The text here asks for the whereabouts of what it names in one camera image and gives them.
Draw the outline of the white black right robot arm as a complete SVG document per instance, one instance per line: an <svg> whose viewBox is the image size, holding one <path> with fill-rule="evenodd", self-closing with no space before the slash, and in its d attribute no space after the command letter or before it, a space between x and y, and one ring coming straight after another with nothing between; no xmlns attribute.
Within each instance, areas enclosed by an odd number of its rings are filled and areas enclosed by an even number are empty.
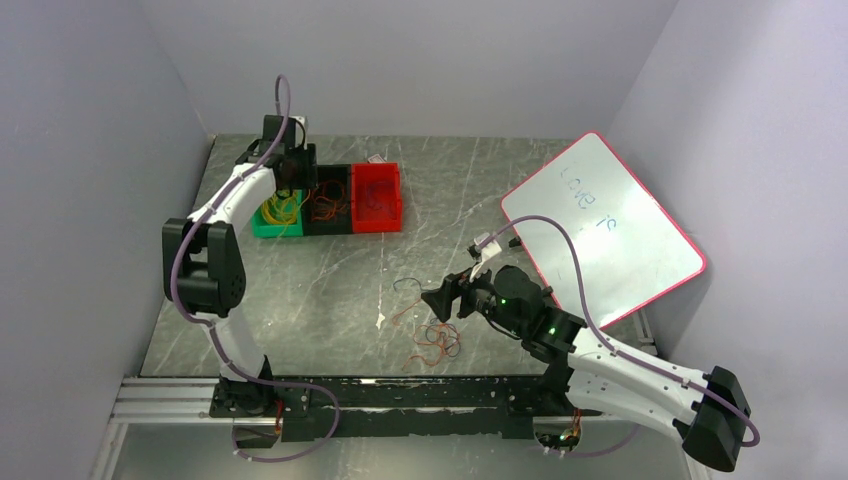
<svg viewBox="0 0 848 480"><path fill-rule="evenodd" d="M735 470L751 407L730 370L681 367L595 333L515 266L450 274L421 299L441 322L481 315L546 364L539 398L548 412L612 414L672 438L706 467Z"/></svg>

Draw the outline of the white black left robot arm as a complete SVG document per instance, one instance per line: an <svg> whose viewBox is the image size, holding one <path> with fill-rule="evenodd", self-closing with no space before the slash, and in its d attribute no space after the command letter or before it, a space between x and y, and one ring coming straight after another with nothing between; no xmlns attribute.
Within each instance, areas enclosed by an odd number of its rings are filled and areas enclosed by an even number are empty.
<svg viewBox="0 0 848 480"><path fill-rule="evenodd" d="M261 416L282 403L267 356L240 309L247 280L238 235L274 195L315 186L316 150L307 132L304 116L266 116L261 137L235 161L213 196L162 228L165 295L186 320L204 329L218 360L215 416Z"/></svg>

